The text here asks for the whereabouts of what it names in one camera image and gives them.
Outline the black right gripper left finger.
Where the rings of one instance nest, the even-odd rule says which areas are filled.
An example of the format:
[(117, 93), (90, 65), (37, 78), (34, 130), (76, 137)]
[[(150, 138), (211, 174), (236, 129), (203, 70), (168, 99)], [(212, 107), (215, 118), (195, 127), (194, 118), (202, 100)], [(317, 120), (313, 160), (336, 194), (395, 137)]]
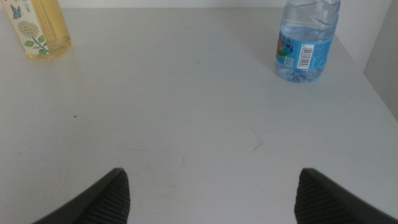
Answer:
[(127, 173), (114, 168), (81, 194), (34, 224), (126, 224), (130, 211)]

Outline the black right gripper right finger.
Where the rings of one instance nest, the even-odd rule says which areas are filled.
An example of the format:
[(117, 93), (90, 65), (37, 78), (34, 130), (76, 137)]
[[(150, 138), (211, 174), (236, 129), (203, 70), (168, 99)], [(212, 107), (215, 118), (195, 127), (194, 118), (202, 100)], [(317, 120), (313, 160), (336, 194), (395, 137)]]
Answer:
[(294, 214), (299, 224), (397, 224), (396, 218), (373, 207), (314, 168), (304, 168), (299, 175)]

